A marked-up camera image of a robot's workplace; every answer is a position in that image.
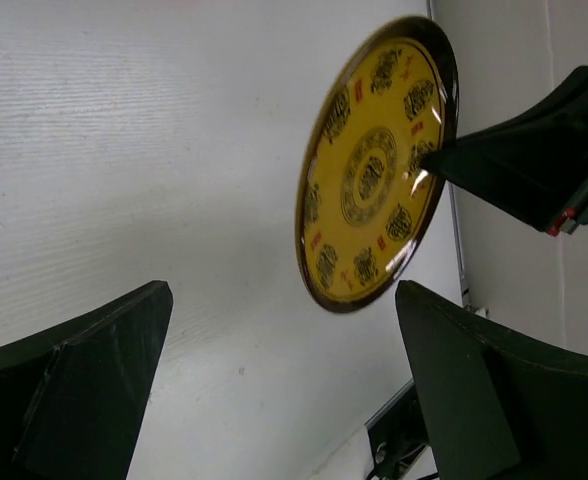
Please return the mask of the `yellow patterned plate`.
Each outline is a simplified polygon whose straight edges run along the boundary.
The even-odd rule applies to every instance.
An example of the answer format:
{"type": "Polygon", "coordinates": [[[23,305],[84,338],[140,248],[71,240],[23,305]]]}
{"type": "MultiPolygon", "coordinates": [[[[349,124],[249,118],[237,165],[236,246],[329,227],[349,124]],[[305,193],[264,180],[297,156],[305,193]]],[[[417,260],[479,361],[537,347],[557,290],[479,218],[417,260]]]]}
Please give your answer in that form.
{"type": "Polygon", "coordinates": [[[350,56],[319,110],[295,209],[298,268],[335,314],[378,299],[416,253],[444,182],[423,158],[455,138],[458,71],[432,19],[404,16],[350,56]]]}

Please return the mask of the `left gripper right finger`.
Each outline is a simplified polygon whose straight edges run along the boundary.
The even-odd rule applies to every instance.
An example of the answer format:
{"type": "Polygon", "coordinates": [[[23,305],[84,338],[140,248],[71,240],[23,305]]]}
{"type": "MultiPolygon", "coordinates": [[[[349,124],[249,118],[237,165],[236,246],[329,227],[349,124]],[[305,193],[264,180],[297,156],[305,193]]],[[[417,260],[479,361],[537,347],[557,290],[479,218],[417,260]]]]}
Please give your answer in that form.
{"type": "Polygon", "coordinates": [[[588,479],[588,356],[414,281],[395,302],[440,478],[588,479]]]}

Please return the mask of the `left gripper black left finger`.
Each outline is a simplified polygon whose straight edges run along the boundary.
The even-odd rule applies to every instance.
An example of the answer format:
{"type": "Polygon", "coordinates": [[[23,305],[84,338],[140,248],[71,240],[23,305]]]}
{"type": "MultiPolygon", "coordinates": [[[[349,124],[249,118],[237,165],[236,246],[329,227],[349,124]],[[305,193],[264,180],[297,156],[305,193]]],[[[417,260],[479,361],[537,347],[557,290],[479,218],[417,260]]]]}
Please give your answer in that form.
{"type": "Polygon", "coordinates": [[[149,282],[0,347],[0,479],[124,479],[173,294],[149,282]]]}

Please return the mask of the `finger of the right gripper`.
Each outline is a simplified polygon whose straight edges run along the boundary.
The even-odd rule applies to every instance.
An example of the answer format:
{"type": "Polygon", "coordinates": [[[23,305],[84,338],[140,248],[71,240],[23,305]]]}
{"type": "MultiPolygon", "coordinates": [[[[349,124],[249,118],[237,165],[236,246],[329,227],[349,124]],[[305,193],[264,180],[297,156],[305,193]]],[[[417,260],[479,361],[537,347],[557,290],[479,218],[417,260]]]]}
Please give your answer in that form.
{"type": "Polygon", "coordinates": [[[588,224],[588,66],[526,112],[427,154],[421,166],[556,236],[588,224]]]}

